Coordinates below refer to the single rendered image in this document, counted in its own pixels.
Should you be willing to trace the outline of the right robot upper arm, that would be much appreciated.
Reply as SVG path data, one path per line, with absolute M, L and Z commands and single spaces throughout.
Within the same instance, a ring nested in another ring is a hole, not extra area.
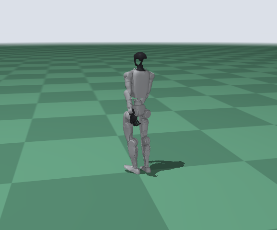
M 148 93 L 147 93 L 147 94 L 150 93 L 151 86 L 152 86 L 152 82 L 153 82 L 153 79 L 154 79 L 154 77 L 155 77 L 154 73 L 152 73 L 152 72 L 150 72 L 150 71 L 149 71 L 149 73 L 150 73 L 150 82 L 149 82 L 149 90 L 148 90 Z

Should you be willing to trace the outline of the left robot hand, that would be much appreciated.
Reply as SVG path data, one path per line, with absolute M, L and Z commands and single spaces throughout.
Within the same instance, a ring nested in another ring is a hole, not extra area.
M 132 114 L 129 113 L 130 116 L 130 123 L 133 124 L 133 126 L 139 126 L 141 123 L 137 120 L 137 117 L 134 115 L 134 109 L 132 109 Z

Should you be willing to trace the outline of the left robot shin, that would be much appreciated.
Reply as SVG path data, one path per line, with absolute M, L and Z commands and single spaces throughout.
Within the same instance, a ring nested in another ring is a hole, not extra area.
M 138 164 L 137 164 L 138 147 L 135 146 L 135 142 L 133 140 L 130 140 L 127 143 L 127 147 L 128 147 L 129 156 L 131 158 L 132 166 L 134 169 L 136 169 L 138 167 Z

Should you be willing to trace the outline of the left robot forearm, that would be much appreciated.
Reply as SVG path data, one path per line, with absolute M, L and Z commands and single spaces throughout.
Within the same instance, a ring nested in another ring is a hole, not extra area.
M 132 112 L 132 109 L 134 109 L 134 108 L 133 108 L 133 104 L 132 104 L 132 97 L 130 97 L 128 91 L 124 91 L 124 96 L 125 96 L 125 99 L 126 99 L 126 101 L 127 101 L 128 112 L 129 112 L 130 114 L 132 114 L 132 113 L 133 113 L 133 112 Z

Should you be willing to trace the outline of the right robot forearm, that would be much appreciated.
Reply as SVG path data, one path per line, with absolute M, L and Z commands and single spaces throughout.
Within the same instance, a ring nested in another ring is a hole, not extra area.
M 150 93 L 149 93 L 149 94 L 150 94 Z M 146 99 L 148 98 L 149 94 L 147 94 L 145 98 L 141 98 L 142 104 L 145 103 L 145 101 L 146 101 Z

